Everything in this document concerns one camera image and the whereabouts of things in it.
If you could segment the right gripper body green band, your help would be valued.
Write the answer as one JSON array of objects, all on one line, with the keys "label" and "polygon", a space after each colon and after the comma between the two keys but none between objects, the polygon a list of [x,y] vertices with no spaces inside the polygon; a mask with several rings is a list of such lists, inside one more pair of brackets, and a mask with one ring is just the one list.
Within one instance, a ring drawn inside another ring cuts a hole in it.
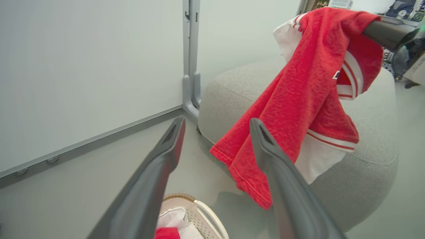
[{"label": "right gripper body green band", "polygon": [[393,55],[392,69],[405,78],[425,78],[425,19],[402,38]]}]

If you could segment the grey partition post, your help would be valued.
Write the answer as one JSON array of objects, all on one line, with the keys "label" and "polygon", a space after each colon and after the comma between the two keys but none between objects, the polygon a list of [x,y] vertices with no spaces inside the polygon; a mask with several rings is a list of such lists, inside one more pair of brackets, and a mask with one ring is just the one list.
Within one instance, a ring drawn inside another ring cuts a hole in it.
[{"label": "grey partition post", "polygon": [[183,3],[183,109],[195,119],[201,105],[201,74],[197,71],[201,0]]}]

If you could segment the red clothing item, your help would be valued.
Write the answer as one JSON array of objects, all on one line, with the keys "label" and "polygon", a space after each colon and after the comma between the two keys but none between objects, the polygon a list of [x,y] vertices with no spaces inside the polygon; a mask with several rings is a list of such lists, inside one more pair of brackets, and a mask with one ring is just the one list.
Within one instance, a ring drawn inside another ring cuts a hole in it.
[{"label": "red clothing item", "polygon": [[155,230],[154,239],[181,239],[177,227],[159,227]]}]

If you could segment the red and white shirt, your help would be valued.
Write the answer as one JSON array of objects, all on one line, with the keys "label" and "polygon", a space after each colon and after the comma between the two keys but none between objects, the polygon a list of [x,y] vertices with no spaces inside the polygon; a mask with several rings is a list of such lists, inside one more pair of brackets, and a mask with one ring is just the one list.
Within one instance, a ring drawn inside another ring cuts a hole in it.
[{"label": "red and white shirt", "polygon": [[363,35],[381,19],[324,7],[273,31],[285,66],[210,150],[228,167],[238,189],[263,209],[270,209],[272,197],[255,160],[250,120],[263,122],[308,184],[352,153],[359,134],[341,100],[363,94],[381,71],[383,49]]}]

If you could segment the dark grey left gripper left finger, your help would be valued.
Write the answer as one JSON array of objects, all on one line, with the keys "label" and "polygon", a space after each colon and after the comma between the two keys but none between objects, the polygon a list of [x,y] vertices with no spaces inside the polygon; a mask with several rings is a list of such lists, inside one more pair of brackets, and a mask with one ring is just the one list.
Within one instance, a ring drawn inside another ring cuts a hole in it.
[{"label": "dark grey left gripper left finger", "polygon": [[179,163],[184,117],[175,118],[87,239],[154,239],[169,175]]}]

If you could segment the white clothing item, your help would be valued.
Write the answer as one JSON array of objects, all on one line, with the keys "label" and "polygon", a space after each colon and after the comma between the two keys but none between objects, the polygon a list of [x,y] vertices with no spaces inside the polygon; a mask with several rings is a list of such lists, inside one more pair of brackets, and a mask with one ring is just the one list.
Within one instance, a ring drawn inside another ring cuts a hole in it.
[{"label": "white clothing item", "polygon": [[181,239],[204,239],[195,225],[189,221],[186,209],[182,207],[166,210],[159,215],[156,229],[159,227],[177,227]]}]

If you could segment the dark grey pointed left gripper right finger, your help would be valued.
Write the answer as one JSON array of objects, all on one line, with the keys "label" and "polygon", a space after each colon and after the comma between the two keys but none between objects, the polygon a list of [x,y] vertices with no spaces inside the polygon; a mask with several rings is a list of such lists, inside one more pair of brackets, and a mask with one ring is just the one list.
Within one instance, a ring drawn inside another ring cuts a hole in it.
[{"label": "dark grey pointed left gripper right finger", "polygon": [[402,39],[416,29],[418,22],[397,18],[382,17],[381,21],[371,22],[362,34],[385,49],[395,52]]}]

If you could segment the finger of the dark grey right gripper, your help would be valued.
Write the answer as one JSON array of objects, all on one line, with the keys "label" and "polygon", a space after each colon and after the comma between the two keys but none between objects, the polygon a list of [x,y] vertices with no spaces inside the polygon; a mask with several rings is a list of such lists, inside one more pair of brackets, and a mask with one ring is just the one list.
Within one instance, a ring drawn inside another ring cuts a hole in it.
[{"label": "finger of the dark grey right gripper", "polygon": [[249,123],[257,166],[267,176],[280,239],[347,239],[260,119]]}]

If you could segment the grey fabric round seat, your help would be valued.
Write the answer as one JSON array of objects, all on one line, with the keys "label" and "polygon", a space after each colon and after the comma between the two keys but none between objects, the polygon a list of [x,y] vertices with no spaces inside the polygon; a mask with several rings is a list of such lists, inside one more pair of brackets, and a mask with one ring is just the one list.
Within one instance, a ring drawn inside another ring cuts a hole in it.
[{"label": "grey fabric round seat", "polygon": [[[282,59],[251,63],[218,75],[203,92],[198,131],[215,144],[252,105],[285,65]],[[392,74],[381,68],[369,89],[341,101],[359,133],[353,153],[319,176],[311,187],[343,232],[381,206],[397,175],[399,147]]]}]

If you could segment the white background box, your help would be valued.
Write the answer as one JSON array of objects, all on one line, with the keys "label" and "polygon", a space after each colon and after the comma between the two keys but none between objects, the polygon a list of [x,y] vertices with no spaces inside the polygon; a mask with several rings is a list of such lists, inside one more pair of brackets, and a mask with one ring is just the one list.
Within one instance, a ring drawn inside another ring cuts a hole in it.
[{"label": "white background box", "polygon": [[328,7],[339,8],[339,9],[350,9],[352,7],[353,0],[329,0]]}]

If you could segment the dark blue background garment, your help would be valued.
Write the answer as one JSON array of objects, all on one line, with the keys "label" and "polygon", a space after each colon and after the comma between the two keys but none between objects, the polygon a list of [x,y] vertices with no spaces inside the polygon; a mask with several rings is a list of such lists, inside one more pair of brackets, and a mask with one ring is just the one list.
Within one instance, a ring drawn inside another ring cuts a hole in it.
[{"label": "dark blue background garment", "polygon": [[413,12],[416,0],[395,0],[385,16],[397,19],[408,19]]}]

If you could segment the grey partition base rail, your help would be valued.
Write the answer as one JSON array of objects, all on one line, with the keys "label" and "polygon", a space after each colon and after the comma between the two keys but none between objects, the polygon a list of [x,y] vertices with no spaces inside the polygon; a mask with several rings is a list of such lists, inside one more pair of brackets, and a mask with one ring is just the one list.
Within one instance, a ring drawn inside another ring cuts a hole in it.
[{"label": "grey partition base rail", "polygon": [[[116,142],[127,136],[135,134],[136,132],[140,132],[144,129],[152,127],[160,122],[167,121],[182,113],[183,113],[182,107],[176,107],[170,110],[166,110],[164,112],[160,112],[151,117],[135,121],[133,123],[127,124],[125,126],[119,127],[109,132],[102,133],[99,136],[95,136],[93,138],[68,146],[59,151],[49,153],[46,156],[32,160],[28,164],[21,166],[16,170],[12,170],[11,173],[7,173],[3,177],[0,177],[0,190],[8,186],[12,186],[13,184],[19,183],[28,178],[31,178],[37,174],[45,172],[55,166],[61,165],[76,157],[82,156],[88,152],[94,151],[95,149],[99,149],[112,142]],[[59,159],[57,162],[53,164],[47,164],[45,162],[47,159],[57,155],[59,155]],[[26,167],[30,167],[29,171],[27,171],[26,174],[20,177],[15,176],[15,172]]]}]

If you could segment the white plastic laundry basket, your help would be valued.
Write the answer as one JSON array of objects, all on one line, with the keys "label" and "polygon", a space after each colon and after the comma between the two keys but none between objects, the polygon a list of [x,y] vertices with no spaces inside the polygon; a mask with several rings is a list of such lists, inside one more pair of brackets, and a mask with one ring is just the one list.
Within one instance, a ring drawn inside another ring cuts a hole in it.
[{"label": "white plastic laundry basket", "polygon": [[166,210],[182,207],[204,239],[229,239],[229,234],[218,216],[205,203],[184,193],[164,196],[160,215]]}]

